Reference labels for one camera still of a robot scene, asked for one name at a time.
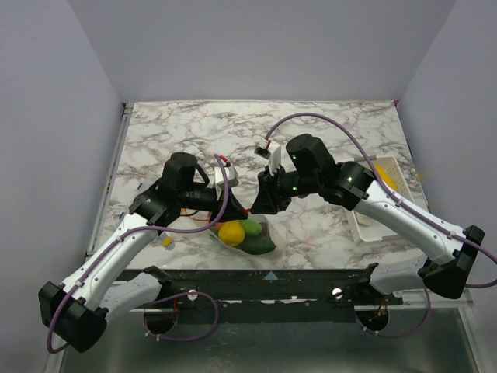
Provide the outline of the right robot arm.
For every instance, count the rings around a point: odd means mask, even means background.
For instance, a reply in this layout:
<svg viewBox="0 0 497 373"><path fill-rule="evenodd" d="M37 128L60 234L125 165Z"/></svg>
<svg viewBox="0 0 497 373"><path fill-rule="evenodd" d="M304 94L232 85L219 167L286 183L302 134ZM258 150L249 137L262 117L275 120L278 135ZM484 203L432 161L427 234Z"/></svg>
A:
<svg viewBox="0 0 497 373"><path fill-rule="evenodd" d="M359 299L372 305L395 291L427 288L458 299L467 283L484 232L444 222L406 200L358 162L335 162L321 139L310 134L292 138L286 146L295 169L285 171L281 146L261 141L255 153L267 160L258 175L259 191L253 214L278 214L295 197L316 193L324 201L371 218L404 239L423 255L374 266L369 278L357 285Z"/></svg>

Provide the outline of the toy lemon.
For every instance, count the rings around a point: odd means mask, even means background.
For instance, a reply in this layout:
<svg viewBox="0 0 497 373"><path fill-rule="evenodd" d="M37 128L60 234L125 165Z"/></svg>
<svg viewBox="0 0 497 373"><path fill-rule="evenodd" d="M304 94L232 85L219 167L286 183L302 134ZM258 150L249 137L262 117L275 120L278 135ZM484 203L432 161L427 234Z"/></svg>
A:
<svg viewBox="0 0 497 373"><path fill-rule="evenodd" d="M229 221L218 231L218 238L228 246L238 246L245 240L245 230L239 221Z"/></svg>

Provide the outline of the toy green vegetable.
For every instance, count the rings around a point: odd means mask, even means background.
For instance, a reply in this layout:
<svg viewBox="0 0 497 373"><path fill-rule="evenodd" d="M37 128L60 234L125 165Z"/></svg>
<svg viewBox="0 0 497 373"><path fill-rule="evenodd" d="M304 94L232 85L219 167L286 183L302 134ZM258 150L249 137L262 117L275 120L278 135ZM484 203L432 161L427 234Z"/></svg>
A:
<svg viewBox="0 0 497 373"><path fill-rule="evenodd" d="M262 234L262 225L260 222L253 219L246 219L239 221L240 226L246 235L258 236Z"/></svg>

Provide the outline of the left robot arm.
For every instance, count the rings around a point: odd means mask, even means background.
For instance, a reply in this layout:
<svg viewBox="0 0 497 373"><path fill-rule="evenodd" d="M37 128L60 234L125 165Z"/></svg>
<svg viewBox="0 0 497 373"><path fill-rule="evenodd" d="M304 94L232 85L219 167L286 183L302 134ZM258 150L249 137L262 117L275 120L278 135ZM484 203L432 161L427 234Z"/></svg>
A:
<svg viewBox="0 0 497 373"><path fill-rule="evenodd" d="M204 231L226 220L227 213L247 214L231 194L238 174L217 156L211 180L195 156L176 152L162 175L139 193L116 231L89 260L60 284L48 281L39 291L40 314L48 328L46 347L57 354L66 347L85 352L103 335L111 320L140 305L156 307L171 301L172 288L165 273L149 267L119 286L113 283L146 246L175 230L171 224L182 209L210 212Z"/></svg>

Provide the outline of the clear zip top bag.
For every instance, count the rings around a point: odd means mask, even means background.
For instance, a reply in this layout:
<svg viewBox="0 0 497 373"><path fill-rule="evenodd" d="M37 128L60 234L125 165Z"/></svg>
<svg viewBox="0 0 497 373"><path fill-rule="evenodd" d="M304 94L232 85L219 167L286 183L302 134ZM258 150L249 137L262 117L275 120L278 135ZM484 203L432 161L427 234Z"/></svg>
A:
<svg viewBox="0 0 497 373"><path fill-rule="evenodd" d="M224 249L250 256L281 256L286 239L262 214L250 214L246 220L217 223L209 230L210 238Z"/></svg>

